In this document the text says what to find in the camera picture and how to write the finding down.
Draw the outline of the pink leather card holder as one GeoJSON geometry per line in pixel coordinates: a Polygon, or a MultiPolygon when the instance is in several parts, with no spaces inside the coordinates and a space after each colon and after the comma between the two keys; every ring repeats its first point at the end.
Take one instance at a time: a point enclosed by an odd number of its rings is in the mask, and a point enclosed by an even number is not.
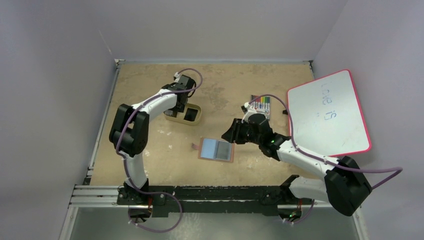
{"type": "Polygon", "coordinates": [[[234,161],[235,145],[224,140],[200,138],[198,144],[192,143],[191,148],[198,151],[201,160],[232,163],[234,161]]]}

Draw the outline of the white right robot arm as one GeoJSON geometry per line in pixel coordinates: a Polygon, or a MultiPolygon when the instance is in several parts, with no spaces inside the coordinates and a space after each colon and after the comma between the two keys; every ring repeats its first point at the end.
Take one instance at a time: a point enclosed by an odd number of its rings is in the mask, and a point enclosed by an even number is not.
{"type": "Polygon", "coordinates": [[[265,156],[316,176],[316,179],[296,176],[280,191],[284,202],[292,204],[301,198],[319,200],[350,217],[371,194],[372,187],[353,158],[323,156],[318,160],[317,153],[295,146],[291,136],[274,132],[267,117],[250,104],[241,109],[243,118],[234,118],[222,134],[223,140],[237,145],[256,144],[265,156]]]}

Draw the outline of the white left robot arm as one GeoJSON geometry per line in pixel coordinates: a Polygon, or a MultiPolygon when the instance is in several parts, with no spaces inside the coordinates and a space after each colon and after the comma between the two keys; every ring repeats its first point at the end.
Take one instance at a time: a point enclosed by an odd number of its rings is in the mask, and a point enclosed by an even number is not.
{"type": "Polygon", "coordinates": [[[198,87],[194,79],[177,73],[174,81],[164,85],[155,95],[140,103],[118,107],[109,141],[122,157],[126,177],[124,187],[131,189],[129,197],[136,204],[142,205],[149,199],[143,151],[148,143],[150,122],[163,113],[182,112],[191,92],[198,87]]]}

